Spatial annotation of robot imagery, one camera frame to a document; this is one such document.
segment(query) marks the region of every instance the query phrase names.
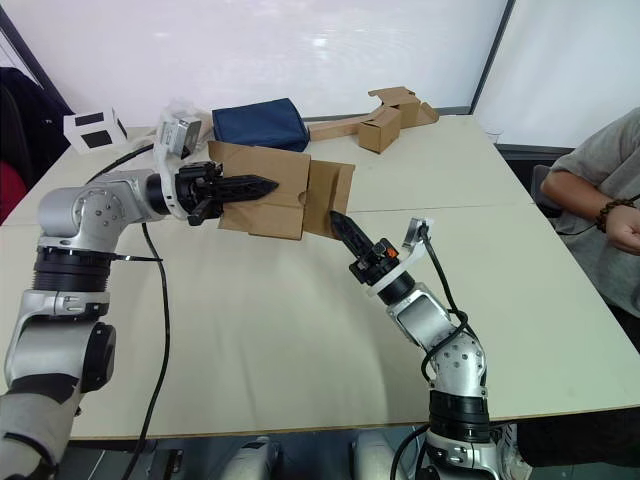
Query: person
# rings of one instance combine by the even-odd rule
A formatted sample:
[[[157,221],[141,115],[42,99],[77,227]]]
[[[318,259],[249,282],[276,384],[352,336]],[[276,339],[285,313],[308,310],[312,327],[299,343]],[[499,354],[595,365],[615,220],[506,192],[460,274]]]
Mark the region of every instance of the person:
[[[556,231],[640,353],[640,108],[560,157],[542,192],[563,207]],[[640,408],[537,419],[501,430],[506,479],[526,480],[534,466],[640,466]]]

